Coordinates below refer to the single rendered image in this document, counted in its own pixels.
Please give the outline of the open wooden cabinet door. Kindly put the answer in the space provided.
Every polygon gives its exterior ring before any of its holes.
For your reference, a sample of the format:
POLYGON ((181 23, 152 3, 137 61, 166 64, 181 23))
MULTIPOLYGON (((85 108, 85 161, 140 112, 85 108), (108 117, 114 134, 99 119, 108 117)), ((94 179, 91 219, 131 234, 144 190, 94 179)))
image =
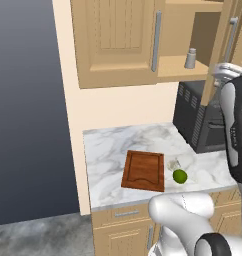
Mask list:
POLYGON ((201 104, 204 106, 208 105, 215 94, 212 72, 217 63, 224 62, 224 56, 232 29, 230 25, 231 17, 238 17, 239 20, 228 62, 242 66, 242 0, 224 0, 212 56, 210 58, 209 70, 201 98, 201 104))

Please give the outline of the grey condiment shaker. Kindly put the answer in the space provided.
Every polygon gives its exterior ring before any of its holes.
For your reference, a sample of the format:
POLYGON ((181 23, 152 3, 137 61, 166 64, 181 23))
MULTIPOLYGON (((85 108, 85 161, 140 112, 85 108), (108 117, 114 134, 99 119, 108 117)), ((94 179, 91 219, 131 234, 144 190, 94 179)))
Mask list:
POLYGON ((196 49, 195 48, 190 48, 187 57, 185 60, 184 67, 186 69, 194 69, 195 68, 195 63, 196 63, 196 49))

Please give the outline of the black microwave oven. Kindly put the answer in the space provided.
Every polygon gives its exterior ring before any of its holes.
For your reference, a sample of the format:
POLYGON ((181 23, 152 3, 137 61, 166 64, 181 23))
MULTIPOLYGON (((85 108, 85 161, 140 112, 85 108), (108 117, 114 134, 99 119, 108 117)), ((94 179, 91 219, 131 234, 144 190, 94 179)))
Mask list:
POLYGON ((204 80, 179 83, 173 116, 174 126, 197 154, 225 149, 224 121, 218 95, 203 106, 204 84, 204 80))

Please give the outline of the green lime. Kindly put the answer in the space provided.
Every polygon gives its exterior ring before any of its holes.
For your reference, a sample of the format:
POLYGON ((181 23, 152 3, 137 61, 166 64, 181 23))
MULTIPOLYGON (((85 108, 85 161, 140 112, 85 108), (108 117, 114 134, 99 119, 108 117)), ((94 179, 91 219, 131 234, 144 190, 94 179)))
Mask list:
POLYGON ((178 184, 184 184, 188 179, 187 173, 182 169, 176 169, 173 172, 173 180, 178 184))

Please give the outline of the wooden wall cabinet body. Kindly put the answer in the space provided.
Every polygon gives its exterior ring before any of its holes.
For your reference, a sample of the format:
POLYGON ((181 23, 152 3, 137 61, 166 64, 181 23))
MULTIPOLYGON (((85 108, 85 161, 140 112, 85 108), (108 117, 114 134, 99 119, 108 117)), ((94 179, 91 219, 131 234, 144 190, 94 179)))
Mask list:
POLYGON ((223 8, 217 0, 166 0, 164 4, 158 78, 173 82, 204 80, 223 8), (196 49, 194 69, 184 67, 190 48, 196 49))

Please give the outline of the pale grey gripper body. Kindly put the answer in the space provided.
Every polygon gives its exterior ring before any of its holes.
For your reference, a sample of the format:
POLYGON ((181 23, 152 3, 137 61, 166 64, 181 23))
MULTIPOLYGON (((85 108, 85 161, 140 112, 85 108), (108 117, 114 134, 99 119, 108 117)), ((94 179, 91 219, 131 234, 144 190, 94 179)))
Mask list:
POLYGON ((221 81, 232 80, 242 74, 242 67, 232 63, 218 63, 212 75, 221 81))

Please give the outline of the brown wooden cutting board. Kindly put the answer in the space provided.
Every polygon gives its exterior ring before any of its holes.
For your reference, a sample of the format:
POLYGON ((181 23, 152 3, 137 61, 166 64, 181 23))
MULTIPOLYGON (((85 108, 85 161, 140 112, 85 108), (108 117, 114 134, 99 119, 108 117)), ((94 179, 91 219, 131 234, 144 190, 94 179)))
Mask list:
POLYGON ((164 155, 128 150, 121 186, 147 191, 163 192, 164 155))

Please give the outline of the wooden base cabinet door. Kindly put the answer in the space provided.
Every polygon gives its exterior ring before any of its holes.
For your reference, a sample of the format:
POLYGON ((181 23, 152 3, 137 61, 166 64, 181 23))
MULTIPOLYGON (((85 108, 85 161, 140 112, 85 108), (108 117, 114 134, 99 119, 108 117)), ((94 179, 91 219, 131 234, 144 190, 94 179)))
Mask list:
POLYGON ((95 256, 148 256, 149 221, 115 225, 93 230, 95 256))
POLYGON ((240 205, 223 206, 215 209, 210 219, 215 232, 228 235, 242 235, 242 221, 240 205))

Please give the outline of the closed wooden cabinet door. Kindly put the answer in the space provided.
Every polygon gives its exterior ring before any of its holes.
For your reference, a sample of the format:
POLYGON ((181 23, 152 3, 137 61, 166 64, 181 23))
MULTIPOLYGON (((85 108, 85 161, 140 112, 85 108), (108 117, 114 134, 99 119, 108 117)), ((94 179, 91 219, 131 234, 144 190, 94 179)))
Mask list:
POLYGON ((152 84, 159 0, 71 0, 79 87, 152 84))

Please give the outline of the wooden drawer front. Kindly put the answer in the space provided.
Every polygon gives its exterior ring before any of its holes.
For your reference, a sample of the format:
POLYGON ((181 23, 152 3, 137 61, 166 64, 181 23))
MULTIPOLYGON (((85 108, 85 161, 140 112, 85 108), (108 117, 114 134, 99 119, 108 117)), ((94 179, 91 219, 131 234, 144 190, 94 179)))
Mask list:
POLYGON ((241 195, 237 188, 212 192, 210 194, 215 206, 229 205, 241 202, 241 195))
POLYGON ((102 210, 92 213, 92 224, 94 228, 102 228, 108 226, 114 226, 119 224, 132 223, 135 221, 149 220, 148 205, 137 204, 132 206, 126 206, 121 208, 112 208, 108 210, 102 210), (139 210, 139 214, 115 218, 114 214, 139 210))

